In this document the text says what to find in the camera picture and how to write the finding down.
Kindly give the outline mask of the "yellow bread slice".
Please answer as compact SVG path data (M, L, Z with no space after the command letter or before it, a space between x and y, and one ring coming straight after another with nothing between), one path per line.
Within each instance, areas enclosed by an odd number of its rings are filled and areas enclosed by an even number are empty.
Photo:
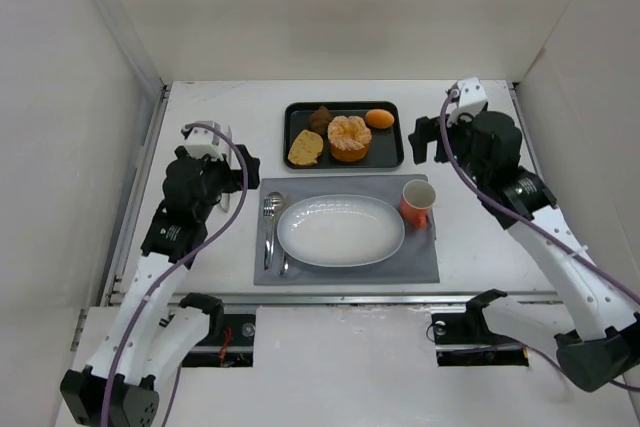
M303 130L291 145L287 160L296 166L313 166L317 163L323 149L324 140L319 134Z

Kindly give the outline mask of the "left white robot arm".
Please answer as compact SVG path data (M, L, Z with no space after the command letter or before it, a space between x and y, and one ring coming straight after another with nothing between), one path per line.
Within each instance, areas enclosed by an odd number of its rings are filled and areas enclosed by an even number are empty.
M180 146L166 168L163 198L141 245L129 291L98 350L80 370L68 370L60 392L81 426L150 426L159 390L198 342L217 334L221 300L190 294L172 317L168 303L197 253L220 237L206 222L226 194L245 197L258 188L259 159L232 146L239 166L212 149Z

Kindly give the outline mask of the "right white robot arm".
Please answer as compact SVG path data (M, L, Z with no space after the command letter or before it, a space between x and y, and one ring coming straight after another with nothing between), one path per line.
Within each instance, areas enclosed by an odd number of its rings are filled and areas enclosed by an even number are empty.
M421 117L409 136L415 163L450 163L500 226L535 261L572 319L560 327L537 317L507 293L490 289L441 321L465 343L519 343L554 357L578 388L594 392L639 364L639 301L597 270L576 242L554 232L564 222L557 200L542 179L520 164L522 133L500 112L464 114L457 121Z

